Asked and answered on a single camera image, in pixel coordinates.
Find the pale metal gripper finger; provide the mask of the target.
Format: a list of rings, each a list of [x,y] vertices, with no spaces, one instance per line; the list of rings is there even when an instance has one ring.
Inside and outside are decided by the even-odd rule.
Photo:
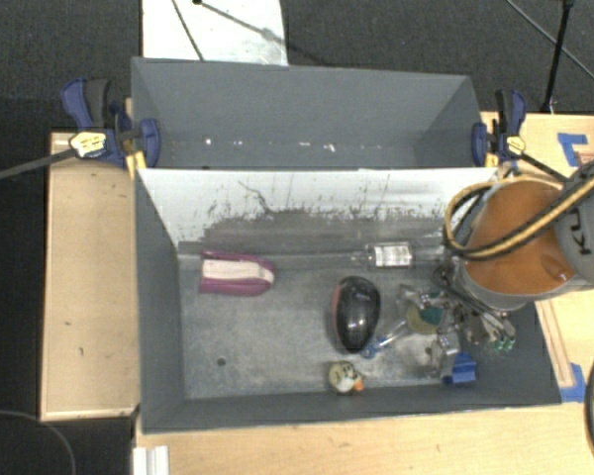
[[[460,353],[456,332],[438,334],[430,347],[430,366],[441,379],[451,377],[456,357]]]
[[[398,318],[390,328],[375,337],[376,349],[384,349],[412,334],[432,335],[438,332],[442,308],[433,304],[428,292],[400,287],[395,306]]]

